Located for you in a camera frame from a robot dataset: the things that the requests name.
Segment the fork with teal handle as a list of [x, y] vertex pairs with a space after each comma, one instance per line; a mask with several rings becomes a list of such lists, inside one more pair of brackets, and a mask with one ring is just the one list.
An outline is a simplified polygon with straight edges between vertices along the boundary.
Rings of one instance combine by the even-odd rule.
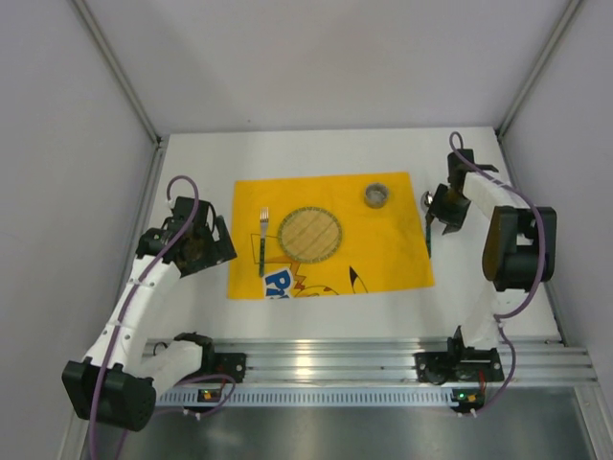
[[262, 207], [260, 212], [260, 257], [259, 257], [259, 276], [264, 276], [265, 265], [265, 246], [266, 246], [266, 233], [269, 223], [269, 208]]

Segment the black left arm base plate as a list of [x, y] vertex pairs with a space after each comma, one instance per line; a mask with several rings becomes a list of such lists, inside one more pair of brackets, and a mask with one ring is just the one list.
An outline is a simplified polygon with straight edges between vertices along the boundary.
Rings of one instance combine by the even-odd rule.
[[233, 378], [236, 383], [241, 383], [247, 369], [246, 361], [245, 353], [212, 352], [205, 359], [204, 374], [223, 374]]

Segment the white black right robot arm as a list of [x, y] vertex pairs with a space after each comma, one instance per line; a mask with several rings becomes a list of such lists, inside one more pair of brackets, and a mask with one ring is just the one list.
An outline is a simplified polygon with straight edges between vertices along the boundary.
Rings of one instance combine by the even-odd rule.
[[534, 205], [502, 181], [492, 165], [477, 164], [472, 149], [447, 156], [448, 178], [423, 199], [425, 226], [460, 231], [470, 207], [488, 219], [481, 267], [487, 285], [467, 319], [446, 340], [443, 352], [417, 355], [418, 379], [447, 382], [504, 380], [497, 346], [504, 320], [525, 310], [537, 288], [555, 271], [556, 211]]

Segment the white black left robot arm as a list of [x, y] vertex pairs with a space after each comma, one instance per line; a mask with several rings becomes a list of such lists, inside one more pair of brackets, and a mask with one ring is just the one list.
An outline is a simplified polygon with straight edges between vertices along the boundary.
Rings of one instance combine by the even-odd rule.
[[181, 279], [233, 260], [224, 218], [208, 201], [180, 196], [161, 227], [139, 239], [125, 291], [96, 342], [61, 380], [79, 418], [129, 431], [142, 430], [156, 400], [182, 380], [218, 370], [215, 345], [196, 332], [176, 335], [152, 358], [143, 352], [166, 298]]

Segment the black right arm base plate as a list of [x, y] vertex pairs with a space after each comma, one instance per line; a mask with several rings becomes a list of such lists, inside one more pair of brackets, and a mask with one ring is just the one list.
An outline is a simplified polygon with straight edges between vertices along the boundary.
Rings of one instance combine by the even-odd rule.
[[443, 385], [447, 382], [502, 382], [505, 379], [496, 349], [467, 349], [460, 354], [423, 352], [415, 354], [418, 381]]

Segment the yellow printed cloth placemat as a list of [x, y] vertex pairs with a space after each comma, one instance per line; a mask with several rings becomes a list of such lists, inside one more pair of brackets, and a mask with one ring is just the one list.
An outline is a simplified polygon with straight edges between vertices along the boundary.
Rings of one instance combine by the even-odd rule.
[[[375, 182], [390, 190], [380, 209], [364, 202], [366, 187]], [[292, 261], [277, 239], [284, 217], [307, 206], [329, 210], [343, 230], [337, 252], [317, 264]], [[261, 278], [262, 207], [269, 208], [269, 223]], [[355, 295], [435, 283], [406, 172], [241, 180], [234, 190], [232, 240], [238, 252], [229, 268], [228, 296], [233, 300]]]

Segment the round woven yellow plate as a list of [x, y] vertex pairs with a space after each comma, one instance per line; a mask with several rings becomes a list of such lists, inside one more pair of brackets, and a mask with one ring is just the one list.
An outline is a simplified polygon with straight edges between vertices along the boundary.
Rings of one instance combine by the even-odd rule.
[[293, 210], [282, 220], [277, 239], [292, 261], [317, 264], [331, 258], [343, 240], [339, 219], [329, 210], [307, 206]]

